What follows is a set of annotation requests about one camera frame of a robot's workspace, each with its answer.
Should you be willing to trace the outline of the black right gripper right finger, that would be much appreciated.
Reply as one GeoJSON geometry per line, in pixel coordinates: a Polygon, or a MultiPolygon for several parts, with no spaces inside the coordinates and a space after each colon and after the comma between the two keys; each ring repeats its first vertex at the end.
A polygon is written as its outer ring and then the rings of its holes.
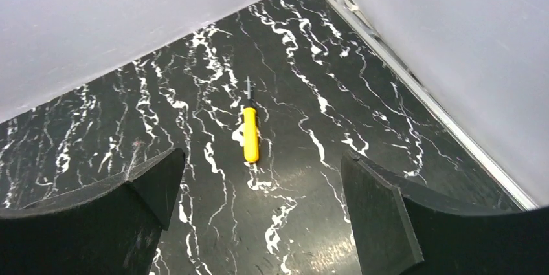
{"type": "Polygon", "coordinates": [[[341,177],[363,274],[547,274],[548,209],[467,203],[347,151],[341,177]]]}

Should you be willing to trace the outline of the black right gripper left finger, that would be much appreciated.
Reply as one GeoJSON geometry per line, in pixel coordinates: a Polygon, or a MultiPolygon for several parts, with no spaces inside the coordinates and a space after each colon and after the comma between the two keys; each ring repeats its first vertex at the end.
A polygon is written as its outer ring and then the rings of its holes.
{"type": "Polygon", "coordinates": [[[76,190],[1,210],[2,274],[147,274],[185,169],[172,148],[76,190]]]}

